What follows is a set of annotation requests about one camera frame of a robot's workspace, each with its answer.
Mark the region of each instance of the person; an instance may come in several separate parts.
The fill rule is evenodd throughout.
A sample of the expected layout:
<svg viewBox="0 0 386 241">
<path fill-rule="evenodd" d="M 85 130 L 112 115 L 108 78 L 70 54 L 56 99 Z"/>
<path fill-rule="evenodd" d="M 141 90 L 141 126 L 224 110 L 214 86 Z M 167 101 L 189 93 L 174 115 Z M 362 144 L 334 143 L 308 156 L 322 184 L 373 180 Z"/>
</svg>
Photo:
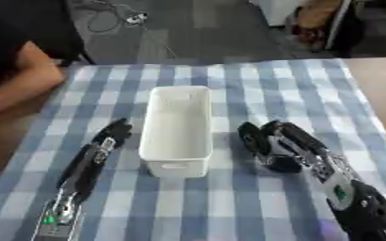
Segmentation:
<svg viewBox="0 0 386 241">
<path fill-rule="evenodd" d="M 49 56 L 23 33 L 0 21 L 0 112 L 62 81 Z"/>
</svg>

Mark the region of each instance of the floor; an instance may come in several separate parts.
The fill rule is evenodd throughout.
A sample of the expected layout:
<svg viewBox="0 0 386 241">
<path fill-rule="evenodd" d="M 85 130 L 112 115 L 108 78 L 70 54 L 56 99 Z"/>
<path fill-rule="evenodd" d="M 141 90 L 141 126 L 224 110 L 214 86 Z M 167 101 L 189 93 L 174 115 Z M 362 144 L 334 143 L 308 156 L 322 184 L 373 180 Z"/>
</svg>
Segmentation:
<svg viewBox="0 0 386 241">
<path fill-rule="evenodd" d="M 366 38 L 352 53 L 353 57 L 386 57 L 386 8 L 369 6 L 362 14 Z"/>
<path fill-rule="evenodd" d="M 206 65 L 333 57 L 303 50 L 282 29 L 268 27 L 248 0 L 107 0 L 119 5 L 122 18 L 132 14 L 122 5 L 147 12 L 145 28 L 115 25 L 116 16 L 95 0 L 69 1 L 75 24 L 98 64 Z M 351 56 L 386 56 L 386 8 L 371 4 L 361 16 L 367 36 Z"/>
</svg>

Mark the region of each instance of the white plastic bin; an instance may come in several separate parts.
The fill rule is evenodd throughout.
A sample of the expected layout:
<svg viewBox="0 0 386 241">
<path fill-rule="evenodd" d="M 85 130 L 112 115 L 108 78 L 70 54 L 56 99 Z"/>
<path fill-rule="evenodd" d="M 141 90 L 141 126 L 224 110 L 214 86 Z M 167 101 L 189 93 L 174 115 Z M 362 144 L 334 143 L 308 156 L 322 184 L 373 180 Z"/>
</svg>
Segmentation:
<svg viewBox="0 0 386 241">
<path fill-rule="evenodd" d="M 151 92 L 139 155 L 156 177 L 202 177 L 213 149 L 207 87 L 158 87 Z"/>
</svg>

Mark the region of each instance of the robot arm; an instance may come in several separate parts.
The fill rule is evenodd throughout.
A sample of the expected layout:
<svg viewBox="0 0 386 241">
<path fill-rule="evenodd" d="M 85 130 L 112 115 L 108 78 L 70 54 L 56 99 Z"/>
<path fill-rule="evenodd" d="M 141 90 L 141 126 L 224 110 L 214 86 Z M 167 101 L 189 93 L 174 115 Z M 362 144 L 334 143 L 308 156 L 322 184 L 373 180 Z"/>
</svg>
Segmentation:
<svg viewBox="0 0 386 241">
<path fill-rule="evenodd" d="M 343 156 L 289 122 L 275 120 L 260 129 L 246 122 L 238 131 L 246 148 L 268 169 L 310 169 L 350 241 L 386 241 L 386 199 L 366 185 Z"/>
<path fill-rule="evenodd" d="M 90 196 L 107 157 L 130 137 L 126 119 L 106 126 L 79 151 L 59 178 L 56 196 L 45 204 L 32 241 L 75 241 L 83 219 L 82 203 Z"/>
</svg>

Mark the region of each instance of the blue checkered tablecloth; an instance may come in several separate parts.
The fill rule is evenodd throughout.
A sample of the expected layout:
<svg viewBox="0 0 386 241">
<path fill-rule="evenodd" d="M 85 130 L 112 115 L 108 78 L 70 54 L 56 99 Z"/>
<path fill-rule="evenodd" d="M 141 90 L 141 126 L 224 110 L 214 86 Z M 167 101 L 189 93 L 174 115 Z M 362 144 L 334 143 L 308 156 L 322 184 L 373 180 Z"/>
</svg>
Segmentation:
<svg viewBox="0 0 386 241">
<path fill-rule="evenodd" d="M 204 178 L 152 177 L 137 154 L 150 90 L 212 90 L 214 153 Z M 30 240 L 40 210 L 82 144 L 111 120 L 134 135 L 84 204 L 80 240 L 346 240 L 309 173 L 250 171 L 236 129 L 291 121 L 343 153 L 386 195 L 386 131 L 341 60 L 72 69 L 0 176 L 0 240 Z"/>
</svg>

